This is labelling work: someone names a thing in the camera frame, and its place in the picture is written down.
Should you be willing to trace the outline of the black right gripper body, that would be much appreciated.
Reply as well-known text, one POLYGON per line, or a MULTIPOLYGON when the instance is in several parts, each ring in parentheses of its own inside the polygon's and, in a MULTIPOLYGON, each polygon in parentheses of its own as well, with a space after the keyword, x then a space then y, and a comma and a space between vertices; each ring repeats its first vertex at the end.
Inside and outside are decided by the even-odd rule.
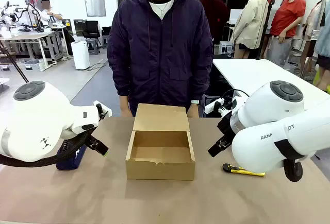
POLYGON ((222 132, 222 141, 232 142, 235 137, 235 133, 233 132, 230 126, 230 118, 232 116, 232 112, 229 111, 218 123, 218 129, 222 132))

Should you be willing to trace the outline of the person's left hand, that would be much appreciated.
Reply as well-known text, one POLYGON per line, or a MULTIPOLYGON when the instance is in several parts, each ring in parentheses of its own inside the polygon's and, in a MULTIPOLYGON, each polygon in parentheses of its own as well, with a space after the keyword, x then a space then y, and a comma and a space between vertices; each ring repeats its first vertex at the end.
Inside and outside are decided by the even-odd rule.
POLYGON ((199 105, 192 103, 187 111, 187 116, 190 118, 199 118, 199 105))

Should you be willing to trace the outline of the person's right hand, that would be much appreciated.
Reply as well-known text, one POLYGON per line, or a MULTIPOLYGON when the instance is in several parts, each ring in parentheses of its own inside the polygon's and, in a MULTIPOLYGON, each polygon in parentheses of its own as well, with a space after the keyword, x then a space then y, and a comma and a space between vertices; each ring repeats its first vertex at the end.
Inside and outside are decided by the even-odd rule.
POLYGON ((128 97, 127 96, 119 96, 120 110, 122 117, 132 117, 132 112, 129 107, 128 97))

